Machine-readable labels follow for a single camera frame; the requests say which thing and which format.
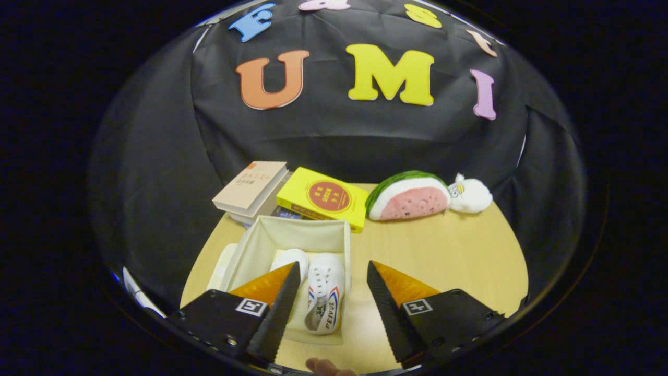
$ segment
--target stack of books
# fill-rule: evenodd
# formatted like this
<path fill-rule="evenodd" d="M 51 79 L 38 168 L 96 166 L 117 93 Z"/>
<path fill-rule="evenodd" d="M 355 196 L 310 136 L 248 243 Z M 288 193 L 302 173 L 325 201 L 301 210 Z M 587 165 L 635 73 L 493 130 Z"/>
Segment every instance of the stack of books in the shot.
<path fill-rule="evenodd" d="M 226 185 L 213 203 L 246 228 L 252 226 L 259 215 L 303 219 L 301 214 L 276 204 L 277 193 L 291 175 L 286 162 L 255 161 Z"/>
<path fill-rule="evenodd" d="M 216 195 L 213 203 L 246 228 L 259 215 L 294 219 L 343 219 L 359 233 L 366 218 L 369 192 L 321 173 L 286 162 L 255 161 Z"/>

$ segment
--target shoelace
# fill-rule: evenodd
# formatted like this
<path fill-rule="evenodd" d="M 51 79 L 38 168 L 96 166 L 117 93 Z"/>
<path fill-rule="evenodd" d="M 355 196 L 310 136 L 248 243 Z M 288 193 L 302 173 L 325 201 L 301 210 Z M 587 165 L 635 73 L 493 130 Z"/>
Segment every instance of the shoelace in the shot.
<path fill-rule="evenodd" d="M 327 270 L 325 271 L 325 273 L 326 273 L 325 276 L 321 278 L 320 277 L 320 268 L 313 268 L 313 271 L 315 272 L 315 283 L 316 283 L 316 286 L 318 287 L 317 296 L 324 296 L 325 295 L 325 292 L 323 291 L 322 279 L 323 278 L 325 279 L 325 282 L 324 282 L 325 285 L 327 285 L 329 283 L 328 278 L 329 278 L 329 271 L 330 270 L 331 270 L 331 268 L 327 268 Z"/>

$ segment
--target white plush toy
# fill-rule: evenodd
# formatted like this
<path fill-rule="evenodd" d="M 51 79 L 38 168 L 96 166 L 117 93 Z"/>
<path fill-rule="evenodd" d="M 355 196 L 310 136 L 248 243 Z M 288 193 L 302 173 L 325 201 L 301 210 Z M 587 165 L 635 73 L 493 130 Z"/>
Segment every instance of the white plush toy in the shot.
<path fill-rule="evenodd" d="M 492 204 L 492 194 L 485 184 L 477 179 L 465 179 L 462 174 L 457 174 L 448 192 L 450 209 L 461 213 L 480 213 Z"/>

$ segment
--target white sneaker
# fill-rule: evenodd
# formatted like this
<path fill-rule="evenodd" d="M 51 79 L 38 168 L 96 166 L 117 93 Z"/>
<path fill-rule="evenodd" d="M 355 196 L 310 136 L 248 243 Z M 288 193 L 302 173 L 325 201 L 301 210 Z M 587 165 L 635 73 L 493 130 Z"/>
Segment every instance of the white sneaker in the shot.
<path fill-rule="evenodd" d="M 319 254 L 309 268 L 309 308 L 304 322 L 316 335 L 334 332 L 341 322 L 345 270 L 333 254 Z"/>
<path fill-rule="evenodd" d="M 269 271 L 271 272 L 295 261 L 299 261 L 299 275 L 301 277 L 299 283 L 301 284 L 304 282 L 306 271 L 309 269 L 309 257 L 299 248 L 290 248 L 289 250 L 283 251 L 283 253 L 271 264 Z"/>

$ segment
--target green rind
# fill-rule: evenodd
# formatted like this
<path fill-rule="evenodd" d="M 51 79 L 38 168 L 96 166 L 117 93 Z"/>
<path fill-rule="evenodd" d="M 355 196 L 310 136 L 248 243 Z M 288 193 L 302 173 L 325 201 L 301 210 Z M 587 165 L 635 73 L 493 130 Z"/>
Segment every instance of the green rind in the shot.
<path fill-rule="evenodd" d="M 436 176 L 436 175 L 434 175 L 434 174 L 426 173 L 426 172 L 424 172 L 424 171 L 410 170 L 410 171 L 404 171 L 404 172 L 402 172 L 402 173 L 398 173 L 398 174 L 396 174 L 396 175 L 392 175 L 392 176 L 388 177 L 387 179 L 383 180 L 383 181 L 382 181 L 378 186 L 376 186 L 376 188 L 374 188 L 373 191 L 371 191 L 371 193 L 369 194 L 369 197 L 367 198 L 367 201 L 366 201 L 366 203 L 365 203 L 365 206 L 366 206 L 366 208 L 367 208 L 367 217 L 369 216 L 369 212 L 371 211 L 371 207 L 373 207 L 373 204 L 376 202 L 376 199 L 378 199 L 378 196 L 379 196 L 383 191 L 385 191 L 385 189 L 386 189 L 387 187 L 389 187 L 390 185 L 392 185 L 392 184 L 394 184 L 394 183 L 396 183 L 396 182 L 398 182 L 398 181 L 401 181 L 401 180 L 406 180 L 406 179 L 417 179 L 417 178 L 420 178 L 420 177 L 433 177 L 434 179 L 440 181 L 445 187 L 448 186 L 448 185 L 445 184 L 445 182 L 443 182 L 443 181 L 441 180 L 441 178 L 439 178 L 438 176 Z"/>

